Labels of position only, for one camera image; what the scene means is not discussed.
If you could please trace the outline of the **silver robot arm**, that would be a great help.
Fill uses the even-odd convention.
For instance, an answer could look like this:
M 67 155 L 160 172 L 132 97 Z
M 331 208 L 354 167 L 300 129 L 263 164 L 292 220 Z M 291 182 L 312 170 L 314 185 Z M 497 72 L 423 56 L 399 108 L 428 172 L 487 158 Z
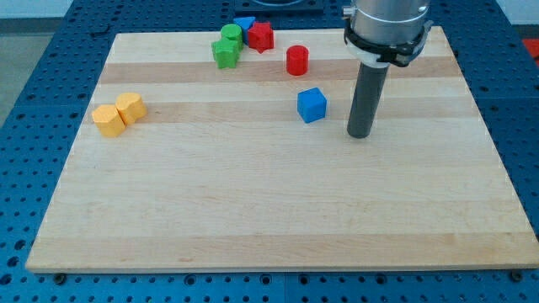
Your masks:
M 412 42 L 423 31 L 430 0 L 351 0 L 343 17 L 361 39 L 378 45 Z

